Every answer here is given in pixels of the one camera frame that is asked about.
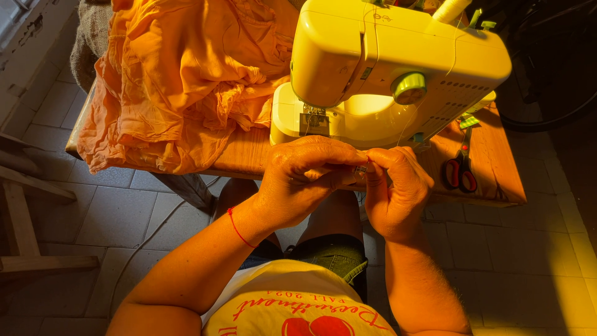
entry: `red-handled scissors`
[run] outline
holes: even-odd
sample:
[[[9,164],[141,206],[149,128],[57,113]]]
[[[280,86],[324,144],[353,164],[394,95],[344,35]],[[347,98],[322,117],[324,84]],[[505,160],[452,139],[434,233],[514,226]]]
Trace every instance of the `red-handled scissors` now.
[[[442,165],[442,180],[448,190],[459,188],[463,193],[474,193],[477,190],[477,180],[470,171],[469,151],[472,133],[472,126],[467,127],[458,155]]]

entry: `sewing machine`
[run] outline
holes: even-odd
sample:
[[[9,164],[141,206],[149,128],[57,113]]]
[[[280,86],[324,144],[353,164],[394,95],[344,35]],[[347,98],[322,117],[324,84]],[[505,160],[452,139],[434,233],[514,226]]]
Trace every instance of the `sewing machine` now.
[[[500,37],[455,20],[462,11],[449,2],[433,17],[361,0],[305,2],[270,143],[323,135],[357,149],[421,150],[512,69]],[[442,10],[452,13],[438,20]]]

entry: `wooden stool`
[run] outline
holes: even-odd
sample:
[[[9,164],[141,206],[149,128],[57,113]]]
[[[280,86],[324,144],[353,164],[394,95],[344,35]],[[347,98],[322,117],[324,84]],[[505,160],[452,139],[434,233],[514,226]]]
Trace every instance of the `wooden stool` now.
[[[0,298],[42,276],[92,270],[96,256],[41,256],[25,194],[61,204],[76,201],[71,191],[0,166],[0,212],[11,256],[0,256]]]

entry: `red string bracelet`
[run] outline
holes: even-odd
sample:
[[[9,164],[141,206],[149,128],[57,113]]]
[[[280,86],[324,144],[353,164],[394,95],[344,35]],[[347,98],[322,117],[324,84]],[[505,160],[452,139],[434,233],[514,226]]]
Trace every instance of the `red string bracelet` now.
[[[234,228],[234,231],[236,231],[236,234],[242,239],[243,242],[245,242],[245,244],[247,244],[250,248],[257,248],[259,247],[259,244],[257,244],[257,246],[253,246],[251,244],[249,244],[242,236],[241,234],[238,232],[238,230],[236,229],[236,226],[234,225],[234,220],[232,219],[232,209],[234,209],[235,207],[231,207],[230,209],[228,209],[228,215],[230,215],[230,222],[232,222],[232,227]]]

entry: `crumpled orange cloth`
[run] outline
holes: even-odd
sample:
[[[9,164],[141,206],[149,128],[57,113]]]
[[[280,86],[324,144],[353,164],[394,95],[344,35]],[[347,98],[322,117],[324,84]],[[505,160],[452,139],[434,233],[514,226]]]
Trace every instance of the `crumpled orange cloth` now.
[[[269,127],[290,80],[298,11],[286,0],[113,0],[77,151],[110,166],[208,168],[239,124]]]

